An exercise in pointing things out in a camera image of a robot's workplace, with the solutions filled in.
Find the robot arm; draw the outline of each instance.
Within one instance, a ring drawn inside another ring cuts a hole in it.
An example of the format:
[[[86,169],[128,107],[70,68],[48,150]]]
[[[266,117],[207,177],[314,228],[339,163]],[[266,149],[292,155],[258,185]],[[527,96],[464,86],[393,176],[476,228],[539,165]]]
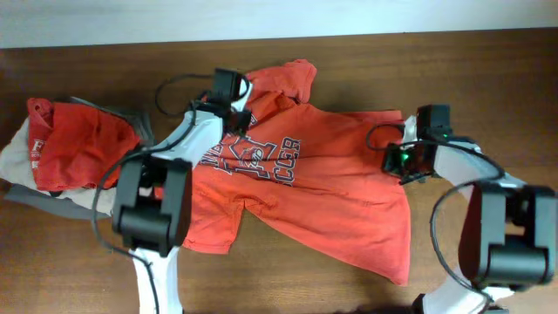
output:
[[[184,114],[180,125],[156,147],[123,164],[112,210],[112,229],[134,258],[139,312],[181,314],[177,255],[190,225],[192,169],[227,133],[244,134],[251,112],[244,109],[252,84],[241,74],[217,70],[213,91]],[[177,142],[166,150],[169,143]]]
[[[453,136],[448,106],[419,108],[418,117],[405,123],[405,136],[404,141],[416,144],[388,150],[384,157],[384,171],[399,176],[401,182],[430,175],[444,178],[456,187],[475,181],[459,190],[469,206],[459,244],[459,267],[454,273],[493,300],[549,283],[555,267],[555,192],[528,186],[507,173],[498,180],[485,180],[497,177],[497,170],[469,151],[421,145],[421,140],[437,141],[480,153],[471,140]],[[524,234],[507,235],[507,222],[523,227]],[[448,276],[438,289],[415,301],[414,311],[478,313],[485,302],[481,294]]]

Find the brown wooden surface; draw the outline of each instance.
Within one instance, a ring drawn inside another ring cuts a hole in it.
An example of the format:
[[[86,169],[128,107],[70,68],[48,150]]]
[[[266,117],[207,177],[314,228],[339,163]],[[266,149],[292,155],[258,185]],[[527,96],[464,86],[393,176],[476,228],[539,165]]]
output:
[[[424,104],[450,103],[457,134],[476,139],[508,172],[558,188],[556,29],[0,51],[0,147],[23,122],[28,97],[75,95],[146,108],[161,139],[180,122],[150,106],[161,80],[216,66],[249,71],[295,58],[318,69],[311,103],[319,108],[411,114]],[[184,84],[187,95],[174,89],[167,98],[187,99],[195,87]],[[448,187],[430,181],[406,188],[412,207],[409,287],[306,248],[245,213],[228,256],[180,252],[181,301],[195,313],[325,313],[408,304],[446,276],[432,251],[428,218]],[[456,198],[439,219],[442,249],[453,265],[464,214],[464,202]],[[109,223],[102,227],[109,235]],[[89,222],[0,201],[0,257],[2,313],[138,309],[132,262],[101,249]],[[532,289],[503,303],[514,313],[555,312],[557,288]]]

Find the white cloth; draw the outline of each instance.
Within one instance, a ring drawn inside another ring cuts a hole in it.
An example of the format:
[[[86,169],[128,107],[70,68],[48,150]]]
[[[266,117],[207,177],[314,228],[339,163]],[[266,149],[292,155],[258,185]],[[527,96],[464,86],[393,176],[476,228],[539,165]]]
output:
[[[38,191],[37,184],[35,183],[31,171],[28,139],[29,118],[25,119],[21,128],[17,131],[13,139],[11,139],[10,144],[0,153],[0,178]],[[49,194],[45,191],[38,192],[46,195]],[[62,192],[57,198],[69,198],[79,206],[91,209],[94,195],[94,188],[76,188]],[[110,215],[115,196],[116,188],[102,190],[99,195],[97,210],[101,213]]]

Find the shirt sleeve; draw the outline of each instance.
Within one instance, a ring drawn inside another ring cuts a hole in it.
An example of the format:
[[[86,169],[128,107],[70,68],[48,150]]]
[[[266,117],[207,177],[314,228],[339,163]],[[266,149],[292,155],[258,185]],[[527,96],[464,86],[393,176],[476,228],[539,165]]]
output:
[[[248,79],[254,84],[252,98],[259,98],[265,92],[279,92],[300,103],[307,103],[316,73],[316,67],[305,59],[251,72]]]

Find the white wall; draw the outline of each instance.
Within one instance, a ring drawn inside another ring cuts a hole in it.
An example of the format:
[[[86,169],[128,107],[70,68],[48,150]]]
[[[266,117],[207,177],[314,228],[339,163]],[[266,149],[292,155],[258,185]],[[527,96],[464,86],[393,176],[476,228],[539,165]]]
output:
[[[0,48],[558,26],[558,0],[0,0]]]

